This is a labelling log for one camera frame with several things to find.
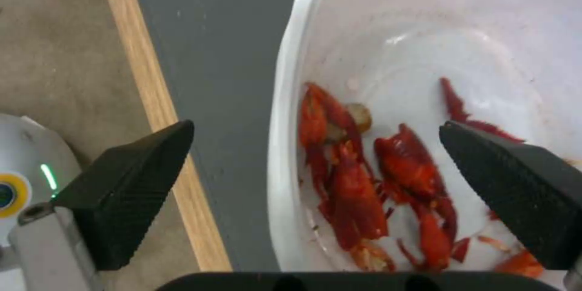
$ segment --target yellow ring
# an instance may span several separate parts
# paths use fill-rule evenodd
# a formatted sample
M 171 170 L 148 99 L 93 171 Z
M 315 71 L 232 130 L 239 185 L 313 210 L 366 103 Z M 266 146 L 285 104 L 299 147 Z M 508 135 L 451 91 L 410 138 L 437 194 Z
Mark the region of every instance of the yellow ring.
M 0 218 L 8 218 L 14 214 L 17 214 L 22 208 L 26 206 L 27 200 L 29 199 L 29 188 L 26 182 L 20 177 L 12 174 L 0 174 L 0 181 L 8 183 L 13 187 L 16 198 L 8 206 L 0 210 Z

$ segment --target textured gripper pad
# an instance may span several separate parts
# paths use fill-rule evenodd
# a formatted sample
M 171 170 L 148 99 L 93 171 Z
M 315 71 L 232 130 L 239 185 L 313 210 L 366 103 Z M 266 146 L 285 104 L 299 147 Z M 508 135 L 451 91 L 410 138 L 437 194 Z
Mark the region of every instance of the textured gripper pad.
M 447 122 L 441 142 L 475 192 L 550 270 L 582 248 L 582 174 L 538 146 Z
M 192 144 L 182 121 L 110 148 L 54 199 L 73 211 L 98 270 L 129 262 L 172 188 Z

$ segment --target white bowl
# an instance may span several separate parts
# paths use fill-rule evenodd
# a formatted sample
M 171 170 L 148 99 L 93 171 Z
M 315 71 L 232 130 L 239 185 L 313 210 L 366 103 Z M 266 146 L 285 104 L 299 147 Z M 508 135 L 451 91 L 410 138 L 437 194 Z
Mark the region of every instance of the white bowl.
M 284 271 L 356 270 L 316 206 L 303 150 L 297 146 L 302 84 L 313 81 L 341 102 L 372 112 L 371 145 L 407 123 L 443 175 L 459 214 L 457 238 L 478 231 L 517 241 L 489 223 L 480 200 L 438 140 L 447 119 L 438 78 L 449 77 L 475 119 L 489 121 L 568 159 L 582 158 L 582 3 L 580 0 L 295 0 L 281 42 L 268 158 L 271 238 Z M 304 186 L 299 188 L 302 177 Z M 394 246 L 403 237 L 417 256 L 416 219 L 405 206 L 389 221 L 383 245 L 399 269 Z M 490 270 L 507 255 L 472 241 L 453 270 Z M 562 287 L 563 272 L 541 279 Z

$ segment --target crawfish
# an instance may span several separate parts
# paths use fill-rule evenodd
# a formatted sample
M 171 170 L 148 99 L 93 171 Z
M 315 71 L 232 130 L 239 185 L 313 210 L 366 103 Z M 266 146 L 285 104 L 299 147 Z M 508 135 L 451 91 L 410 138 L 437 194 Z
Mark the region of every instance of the crawfish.
M 396 135 L 377 138 L 374 150 L 386 193 L 397 185 L 405 194 L 410 194 L 405 198 L 415 198 L 434 209 L 444 220 L 442 229 L 452 246 L 457 236 L 457 211 L 437 166 L 416 134 L 402 123 Z
M 334 156 L 327 214 L 337 242 L 349 251 L 362 239 L 387 236 L 388 227 L 373 179 L 358 162 L 351 140 L 336 145 Z
M 420 264 L 404 247 L 402 240 L 397 241 L 398 247 L 410 264 L 417 270 L 439 272 L 449 266 L 452 246 L 449 236 L 441 229 L 437 218 L 430 208 L 417 200 L 410 202 L 419 222 L 420 250 L 424 254 L 424 263 Z
M 498 137 L 505 138 L 507 140 L 512 140 L 513 142 L 524 142 L 525 140 L 517 138 L 502 129 L 499 129 L 496 125 L 491 123 L 487 123 L 485 121 L 480 120 L 471 120 L 468 119 L 470 114 L 465 112 L 464 110 L 464 103 L 461 98 L 457 95 L 453 86 L 451 85 L 451 81 L 446 77 L 441 77 L 441 88 L 443 91 L 443 95 L 445 96 L 445 104 L 447 105 L 447 111 L 449 116 L 453 121 L 458 121 L 459 123 L 464 123 L 475 129 L 482 130 L 487 133 L 495 134 Z
M 364 164 L 370 176 L 372 176 L 372 170 L 364 158 L 361 135 L 348 110 L 318 85 L 308 82 L 306 86 L 307 92 L 301 101 L 299 114 L 299 142 L 307 154 L 306 162 L 311 168 L 314 189 L 322 200 L 320 210 L 328 218 L 325 209 L 329 206 L 326 181 L 329 180 L 330 171 L 324 152 L 328 123 L 346 131 L 347 139 L 353 145 L 358 162 Z

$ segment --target beige carpet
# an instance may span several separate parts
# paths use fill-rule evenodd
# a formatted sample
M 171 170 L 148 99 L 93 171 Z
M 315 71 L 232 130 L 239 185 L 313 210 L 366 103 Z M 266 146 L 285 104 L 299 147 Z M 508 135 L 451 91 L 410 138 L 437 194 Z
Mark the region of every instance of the beige carpet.
M 82 165 L 150 132 L 106 0 L 0 0 L 0 112 L 28 115 Z M 152 290 L 197 270 L 173 196 L 106 290 Z

